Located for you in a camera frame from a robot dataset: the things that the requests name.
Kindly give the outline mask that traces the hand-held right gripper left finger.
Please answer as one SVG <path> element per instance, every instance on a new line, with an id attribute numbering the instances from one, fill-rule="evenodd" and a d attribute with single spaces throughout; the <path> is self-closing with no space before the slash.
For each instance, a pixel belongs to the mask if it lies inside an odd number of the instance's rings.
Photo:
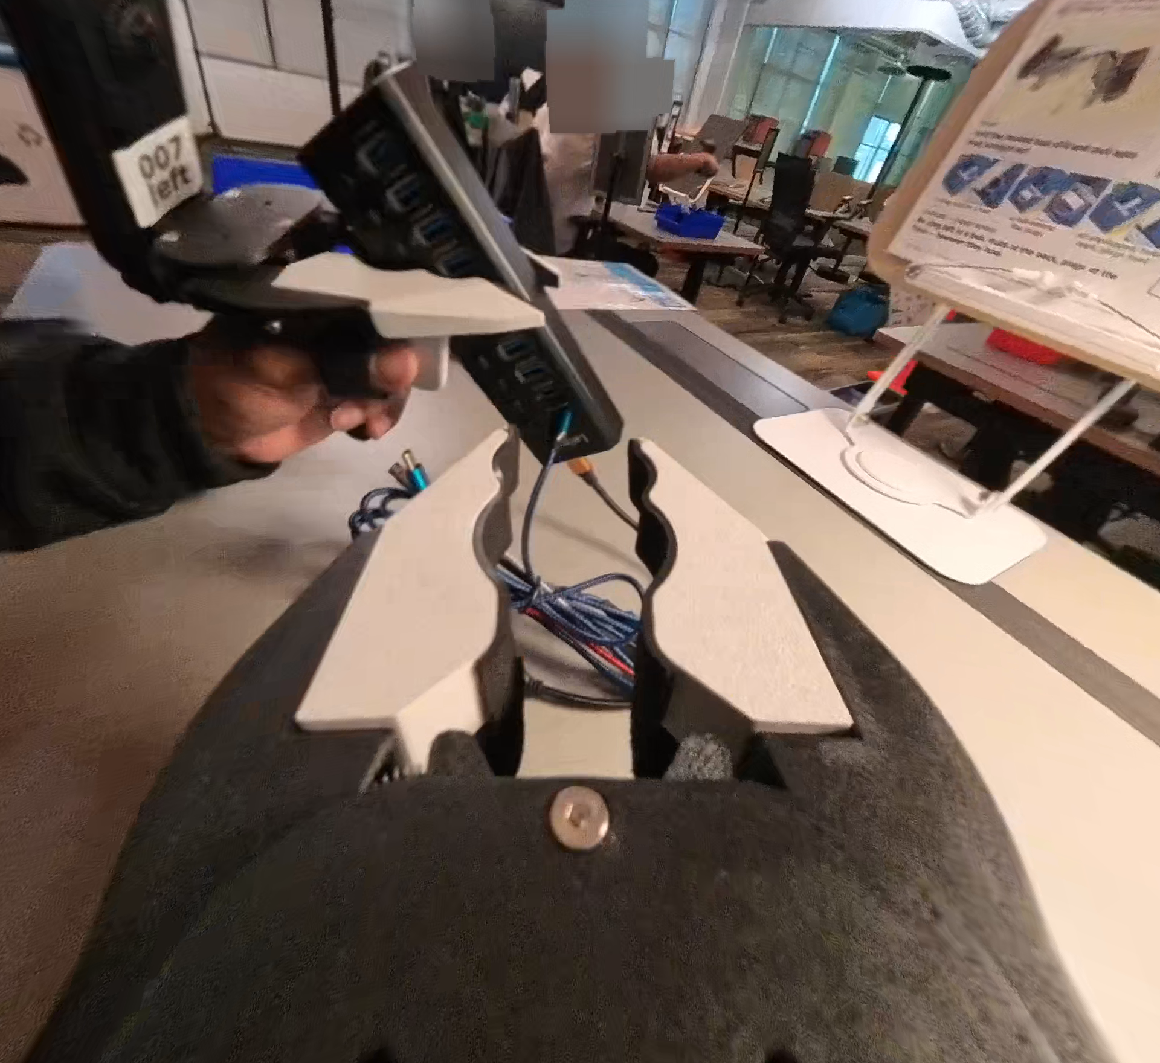
<path id="1" fill-rule="evenodd" d="M 493 430 L 381 535 L 295 703 L 305 732 L 375 732 L 394 777 L 424 777 L 444 732 L 523 758 L 523 658 L 498 576 L 523 447 Z"/>

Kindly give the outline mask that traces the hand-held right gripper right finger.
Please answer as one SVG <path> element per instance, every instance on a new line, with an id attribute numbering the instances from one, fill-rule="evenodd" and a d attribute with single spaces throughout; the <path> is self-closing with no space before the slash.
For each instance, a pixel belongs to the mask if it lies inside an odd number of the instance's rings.
<path id="1" fill-rule="evenodd" d="M 771 538 L 651 436 L 629 436 L 625 467 L 645 565 L 629 773 L 664 778 L 690 736 L 720 747 L 728 777 L 765 736 L 849 736 Z"/>

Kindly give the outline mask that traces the black usb hub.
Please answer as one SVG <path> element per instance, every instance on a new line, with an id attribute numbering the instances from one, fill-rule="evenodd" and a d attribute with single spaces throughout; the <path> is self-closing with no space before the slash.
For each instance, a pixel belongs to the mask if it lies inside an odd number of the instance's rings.
<path id="1" fill-rule="evenodd" d="M 582 460 L 623 442 L 623 414 L 531 257 L 476 173 L 419 66 L 388 66 L 305 150 L 305 169 L 337 210 L 349 247 L 373 267 L 424 271 L 444 296 L 476 284 L 500 292 L 500 311 L 525 302 L 541 319 L 498 319 L 455 334 L 452 359 L 523 435 L 539 463 Z"/>

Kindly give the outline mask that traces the person's left forearm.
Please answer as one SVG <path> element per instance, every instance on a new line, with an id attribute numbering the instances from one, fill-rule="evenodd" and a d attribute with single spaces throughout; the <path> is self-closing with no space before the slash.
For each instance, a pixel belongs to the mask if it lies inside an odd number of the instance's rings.
<path id="1" fill-rule="evenodd" d="M 119 344 L 67 319 L 0 323 L 0 548 L 37 548 L 267 481 L 202 435 L 193 339 Z"/>

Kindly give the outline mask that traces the person's left hand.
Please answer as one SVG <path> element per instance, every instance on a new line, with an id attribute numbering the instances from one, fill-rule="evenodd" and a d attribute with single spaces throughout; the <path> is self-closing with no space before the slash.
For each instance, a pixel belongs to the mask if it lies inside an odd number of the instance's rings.
<path id="1" fill-rule="evenodd" d="M 235 344 L 215 323 L 187 339 L 187 393 L 212 454 L 276 467 L 335 435 L 381 442 L 419 382 L 419 349 L 382 344 L 365 363 L 373 396 L 328 396 L 317 363 L 291 344 Z"/>

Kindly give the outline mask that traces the blue white paper sheet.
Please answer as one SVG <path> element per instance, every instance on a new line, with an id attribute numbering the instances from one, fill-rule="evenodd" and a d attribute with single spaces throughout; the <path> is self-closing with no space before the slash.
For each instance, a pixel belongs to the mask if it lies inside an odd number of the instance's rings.
<path id="1" fill-rule="evenodd" d="M 642 273 L 629 262 L 600 262 L 600 257 L 556 257 L 557 286 L 545 286 L 557 311 L 690 311 L 693 302 L 664 286 L 658 279 Z"/>

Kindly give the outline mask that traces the white recycling bin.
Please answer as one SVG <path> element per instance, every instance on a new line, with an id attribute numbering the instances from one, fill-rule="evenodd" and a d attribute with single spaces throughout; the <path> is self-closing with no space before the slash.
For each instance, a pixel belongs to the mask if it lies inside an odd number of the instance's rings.
<path id="1" fill-rule="evenodd" d="M 0 223 L 83 231 L 31 79 L 0 66 Z"/>

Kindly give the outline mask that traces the small blue bin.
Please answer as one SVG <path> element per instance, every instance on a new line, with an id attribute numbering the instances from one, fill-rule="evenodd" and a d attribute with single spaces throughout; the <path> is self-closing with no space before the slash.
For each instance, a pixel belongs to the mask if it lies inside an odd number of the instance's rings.
<path id="1" fill-rule="evenodd" d="M 726 217 L 714 210 L 700 210 L 700 203 L 667 201 L 655 210 L 655 231 L 685 236 L 685 240 L 719 240 L 720 223 L 726 223 Z"/>

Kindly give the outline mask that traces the work table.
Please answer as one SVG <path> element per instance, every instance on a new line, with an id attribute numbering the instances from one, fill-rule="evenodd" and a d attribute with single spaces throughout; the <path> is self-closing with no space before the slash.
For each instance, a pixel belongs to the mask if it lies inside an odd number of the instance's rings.
<path id="1" fill-rule="evenodd" d="M 1112 382 L 1112 376 L 1090 369 L 1079 363 L 1023 363 L 989 344 L 989 323 L 942 323 L 923 349 L 915 356 L 918 368 L 985 396 L 989 403 L 1006 403 L 1023 417 L 1035 417 L 1052 430 L 1076 425 Z M 1107 430 L 1090 425 L 1079 442 L 1130 463 L 1148 473 L 1160 473 L 1156 442 L 1156 403 L 1135 396 L 1139 425 Z"/>
<path id="2" fill-rule="evenodd" d="M 629 240 L 642 240 L 651 255 L 667 255 L 667 257 L 685 262 L 680 296 L 690 302 L 696 302 L 711 262 L 765 257 L 765 247 L 750 240 L 750 236 L 740 236 L 728 231 L 719 232 L 714 240 L 675 236 L 675 232 L 655 223 L 655 214 L 635 210 L 635 203 L 616 203 L 616 201 L 610 203 L 610 223 L 616 232 L 625 232 Z"/>

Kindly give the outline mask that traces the black pole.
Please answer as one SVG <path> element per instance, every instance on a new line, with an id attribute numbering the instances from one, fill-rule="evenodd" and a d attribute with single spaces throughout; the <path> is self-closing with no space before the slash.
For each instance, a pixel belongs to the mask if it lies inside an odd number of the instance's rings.
<path id="1" fill-rule="evenodd" d="M 337 69 L 337 30 L 335 30 L 335 0 L 317 0 L 322 8 L 322 43 L 327 43 L 327 90 L 328 90 L 328 117 L 340 111 L 340 69 Z"/>

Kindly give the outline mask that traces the black office chair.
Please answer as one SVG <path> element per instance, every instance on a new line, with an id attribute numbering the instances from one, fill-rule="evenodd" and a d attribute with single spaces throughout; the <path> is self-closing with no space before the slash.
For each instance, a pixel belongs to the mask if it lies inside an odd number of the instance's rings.
<path id="1" fill-rule="evenodd" d="M 792 311 L 815 317 L 815 310 L 803 302 L 806 271 L 815 257 L 840 257 L 840 247 L 825 247 L 836 217 L 815 219 L 810 194 L 815 161 L 775 153 L 771 201 L 755 232 L 759 255 L 748 262 L 748 279 L 740 286 L 740 302 L 748 302 L 750 296 L 766 296 L 775 310 L 775 323 L 784 323 Z"/>

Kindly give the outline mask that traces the blue bag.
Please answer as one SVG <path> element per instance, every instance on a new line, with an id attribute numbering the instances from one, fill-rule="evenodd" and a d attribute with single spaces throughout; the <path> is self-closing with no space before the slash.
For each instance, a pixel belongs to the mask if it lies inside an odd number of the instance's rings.
<path id="1" fill-rule="evenodd" d="M 889 323 L 889 302 L 893 302 L 889 284 L 855 284 L 836 296 L 836 302 L 825 311 L 825 331 L 873 340 L 875 331 Z"/>

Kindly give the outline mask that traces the red bin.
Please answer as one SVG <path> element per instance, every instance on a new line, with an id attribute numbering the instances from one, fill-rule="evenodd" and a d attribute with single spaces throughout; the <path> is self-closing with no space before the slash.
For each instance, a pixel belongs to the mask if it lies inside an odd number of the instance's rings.
<path id="1" fill-rule="evenodd" d="M 1009 331 L 989 331 L 985 344 L 999 349 L 999 356 L 1023 359 L 1023 363 L 1031 363 L 1031 368 L 1057 368 L 1057 363 L 1063 363 L 1061 349 L 1052 349 L 1052 344 L 1044 344 L 1044 340 L 1031 340 L 1031 339 L 1023 339 L 1023 334 L 1009 334 Z"/>

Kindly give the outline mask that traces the black floor lamp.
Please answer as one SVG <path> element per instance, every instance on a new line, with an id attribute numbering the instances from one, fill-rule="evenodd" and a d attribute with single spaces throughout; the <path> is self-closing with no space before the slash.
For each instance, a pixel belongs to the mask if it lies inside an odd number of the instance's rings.
<path id="1" fill-rule="evenodd" d="M 953 95 L 955 95 L 955 79 L 948 66 L 910 66 L 910 73 L 918 79 L 918 90 L 902 117 L 902 135 L 893 141 L 893 161 L 883 169 L 883 185 L 895 188 L 902 173 L 918 161 L 928 136 L 933 135 L 933 125 L 942 121 Z"/>

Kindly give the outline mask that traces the instruction sheet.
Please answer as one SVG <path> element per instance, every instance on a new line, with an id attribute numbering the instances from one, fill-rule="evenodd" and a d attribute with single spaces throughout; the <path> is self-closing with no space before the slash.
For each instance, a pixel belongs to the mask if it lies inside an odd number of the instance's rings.
<path id="1" fill-rule="evenodd" d="M 1156 317 L 1160 0 L 1037 0 L 977 90 L 889 255 L 1052 271 Z"/>

